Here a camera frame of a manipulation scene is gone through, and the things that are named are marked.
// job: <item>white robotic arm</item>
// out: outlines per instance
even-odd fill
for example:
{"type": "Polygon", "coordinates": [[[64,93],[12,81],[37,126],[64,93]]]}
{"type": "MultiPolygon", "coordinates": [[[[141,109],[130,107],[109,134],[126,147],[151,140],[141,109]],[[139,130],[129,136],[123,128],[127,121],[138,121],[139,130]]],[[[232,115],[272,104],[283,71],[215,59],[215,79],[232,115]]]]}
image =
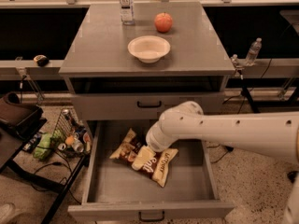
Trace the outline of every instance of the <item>white robotic arm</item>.
{"type": "MultiPolygon", "coordinates": [[[[299,164],[299,112],[206,116],[196,102],[167,109],[149,129],[147,143],[161,152],[178,139],[201,139],[299,164]]],[[[299,223],[299,177],[283,224],[299,223]]]]}

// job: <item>floor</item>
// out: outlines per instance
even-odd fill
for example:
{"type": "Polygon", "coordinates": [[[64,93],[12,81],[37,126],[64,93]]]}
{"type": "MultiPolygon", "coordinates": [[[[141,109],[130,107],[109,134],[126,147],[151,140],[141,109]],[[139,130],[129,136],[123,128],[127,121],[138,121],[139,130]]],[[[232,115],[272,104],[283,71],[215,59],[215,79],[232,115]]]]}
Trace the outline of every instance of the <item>floor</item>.
{"type": "MultiPolygon", "coordinates": [[[[222,114],[236,114],[241,108],[240,113],[250,113],[249,106],[242,100],[228,102],[222,106],[222,114]]],[[[44,117],[47,123],[42,131],[52,133],[59,114],[64,107],[69,105],[42,105],[44,117]]],[[[215,176],[217,190],[222,201],[230,202],[235,205],[235,209],[229,213],[225,219],[173,219],[164,220],[163,224],[221,224],[221,223],[280,223],[283,211],[292,190],[292,183],[287,178],[287,173],[298,170],[299,167],[284,161],[274,160],[262,155],[250,153],[235,148],[232,152],[226,153],[224,147],[208,149],[215,176]]],[[[39,167],[53,161],[64,162],[59,156],[52,155],[48,161],[38,161],[32,154],[22,152],[15,158],[15,161],[25,170],[34,172],[39,167]]],[[[84,191],[88,169],[84,167],[74,185],[71,188],[59,210],[51,223],[78,223],[88,224],[96,222],[76,222],[68,213],[69,205],[78,205],[84,191]]],[[[63,167],[45,168],[38,172],[39,175],[51,178],[56,181],[62,180],[68,175],[68,170],[63,167]]],[[[56,197],[50,191],[37,191],[28,183],[23,183],[14,173],[6,169],[0,175],[0,205],[4,203],[14,203],[21,211],[15,222],[20,224],[37,224],[50,208],[51,202],[56,197]]],[[[122,222],[125,224],[138,223],[137,221],[122,222]]]]}

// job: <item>green item in basket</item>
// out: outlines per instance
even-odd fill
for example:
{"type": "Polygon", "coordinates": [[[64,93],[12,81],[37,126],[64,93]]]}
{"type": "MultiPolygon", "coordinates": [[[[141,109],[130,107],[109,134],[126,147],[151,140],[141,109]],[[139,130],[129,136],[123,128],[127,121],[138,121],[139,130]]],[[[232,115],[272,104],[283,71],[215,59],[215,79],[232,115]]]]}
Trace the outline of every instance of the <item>green item in basket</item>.
{"type": "Polygon", "coordinates": [[[52,152],[50,146],[51,137],[52,137],[51,133],[42,134],[41,140],[34,151],[34,158],[43,161],[49,156],[49,154],[52,152]]]}

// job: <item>apple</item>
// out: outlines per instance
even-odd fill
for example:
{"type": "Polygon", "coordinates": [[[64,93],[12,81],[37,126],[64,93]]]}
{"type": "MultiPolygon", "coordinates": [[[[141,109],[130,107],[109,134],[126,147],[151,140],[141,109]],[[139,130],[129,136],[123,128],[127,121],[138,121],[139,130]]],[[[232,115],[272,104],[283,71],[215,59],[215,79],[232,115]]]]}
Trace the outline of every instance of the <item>apple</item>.
{"type": "Polygon", "coordinates": [[[172,27],[172,23],[172,17],[166,12],[159,13],[155,17],[155,27],[160,33],[167,33],[172,27]]]}

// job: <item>black bag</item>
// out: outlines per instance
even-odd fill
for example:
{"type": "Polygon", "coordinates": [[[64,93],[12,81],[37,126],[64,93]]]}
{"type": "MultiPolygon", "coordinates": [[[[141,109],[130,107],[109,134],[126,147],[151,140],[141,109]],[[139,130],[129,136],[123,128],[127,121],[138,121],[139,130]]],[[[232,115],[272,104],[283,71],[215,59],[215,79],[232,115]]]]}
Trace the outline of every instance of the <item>black bag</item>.
{"type": "Polygon", "coordinates": [[[20,104],[16,93],[7,93],[0,99],[0,126],[2,129],[26,140],[39,122],[43,110],[37,105],[20,104]]]}

